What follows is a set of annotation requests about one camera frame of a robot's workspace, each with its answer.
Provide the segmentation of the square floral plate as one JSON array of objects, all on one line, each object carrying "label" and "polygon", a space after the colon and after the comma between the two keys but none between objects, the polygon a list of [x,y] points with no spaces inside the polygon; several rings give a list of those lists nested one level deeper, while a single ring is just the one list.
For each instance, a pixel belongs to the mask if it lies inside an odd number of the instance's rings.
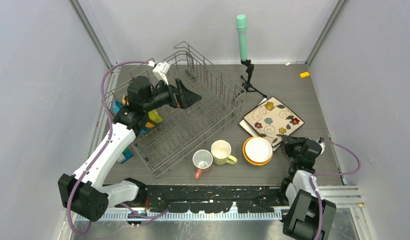
[{"label": "square floral plate", "polygon": [[282,135],[291,135],[305,122],[274,96],[268,98],[243,116],[243,120],[273,147],[282,142]]}]

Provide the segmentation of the green polka dot plate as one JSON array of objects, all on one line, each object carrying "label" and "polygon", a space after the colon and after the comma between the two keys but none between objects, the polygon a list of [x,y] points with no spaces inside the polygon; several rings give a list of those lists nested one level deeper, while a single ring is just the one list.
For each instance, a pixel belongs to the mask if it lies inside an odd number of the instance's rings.
[{"label": "green polka dot plate", "polygon": [[148,113],[149,119],[154,123],[161,123],[163,122],[162,116],[158,113],[157,110],[152,110]]}]

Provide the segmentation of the orange polka dot plate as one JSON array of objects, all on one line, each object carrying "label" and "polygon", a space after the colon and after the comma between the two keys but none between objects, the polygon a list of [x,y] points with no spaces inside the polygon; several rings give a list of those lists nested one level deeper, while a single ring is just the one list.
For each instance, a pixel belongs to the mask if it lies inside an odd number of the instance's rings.
[{"label": "orange polka dot plate", "polygon": [[[122,96],[122,103],[123,103],[123,105],[125,105],[125,106],[128,106],[128,105],[129,105],[128,98],[127,98],[126,95],[123,95],[123,96]],[[155,127],[155,126],[156,126],[156,123],[155,123],[154,121],[152,121],[151,119],[149,119],[149,120],[148,120],[148,123],[145,125],[146,128],[153,128],[153,127]]]}]

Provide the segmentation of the blue polka dot plate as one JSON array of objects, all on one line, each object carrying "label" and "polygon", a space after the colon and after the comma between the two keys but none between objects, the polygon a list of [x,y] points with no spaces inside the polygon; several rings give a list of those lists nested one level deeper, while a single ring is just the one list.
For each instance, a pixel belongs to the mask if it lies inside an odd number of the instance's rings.
[{"label": "blue polka dot plate", "polygon": [[123,103],[121,103],[117,100],[114,100],[112,102],[112,110],[115,114],[117,114],[121,110],[121,108],[123,108],[123,107],[124,107]]}]

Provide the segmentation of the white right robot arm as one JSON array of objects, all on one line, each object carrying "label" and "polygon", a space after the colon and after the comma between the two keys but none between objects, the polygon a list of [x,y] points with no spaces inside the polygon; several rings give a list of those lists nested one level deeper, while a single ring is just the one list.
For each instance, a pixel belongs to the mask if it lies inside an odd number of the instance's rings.
[{"label": "white right robot arm", "polygon": [[327,240],[335,218],[336,205],[320,193],[314,175],[316,158],[323,153],[323,138],[282,135],[282,147],[292,158],[288,176],[281,182],[278,199],[289,210],[282,217],[283,234],[295,240]]}]

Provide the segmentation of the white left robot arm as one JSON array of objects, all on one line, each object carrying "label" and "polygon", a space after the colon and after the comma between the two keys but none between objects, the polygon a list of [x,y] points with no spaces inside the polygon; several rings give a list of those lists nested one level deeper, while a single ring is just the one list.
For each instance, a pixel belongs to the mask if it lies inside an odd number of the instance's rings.
[{"label": "white left robot arm", "polygon": [[126,202],[142,206],[147,198],[145,184],[133,178],[104,186],[110,169],[149,121],[148,113],[168,105],[187,109],[202,97],[189,90],[181,79],[176,85],[160,80],[152,85],[146,76],[134,77],[128,87],[126,104],[112,116],[109,131],[93,154],[72,175],[63,174],[58,188],[67,215],[76,213],[95,222],[106,209]]}]

